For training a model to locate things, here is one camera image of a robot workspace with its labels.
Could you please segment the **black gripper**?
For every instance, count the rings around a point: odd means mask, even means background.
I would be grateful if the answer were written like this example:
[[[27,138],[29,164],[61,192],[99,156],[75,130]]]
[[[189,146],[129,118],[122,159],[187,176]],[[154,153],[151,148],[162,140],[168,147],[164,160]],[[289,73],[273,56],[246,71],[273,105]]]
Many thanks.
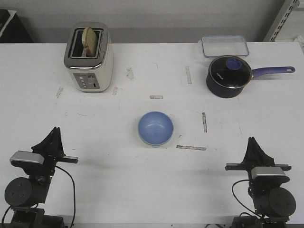
[[[253,160],[253,154],[256,164],[250,164]],[[288,181],[290,178],[285,174],[285,171],[291,170],[291,166],[286,164],[275,164],[274,158],[268,156],[259,146],[254,137],[249,137],[247,149],[244,159],[241,163],[227,163],[226,171],[246,171],[250,180],[255,179],[275,179],[281,181]]]
[[[29,179],[39,183],[52,181],[58,162],[78,163],[78,157],[65,155],[60,127],[54,127],[45,139],[32,146],[31,149],[34,153],[46,156],[46,158],[43,157],[43,162],[31,165],[32,169],[29,172]]]

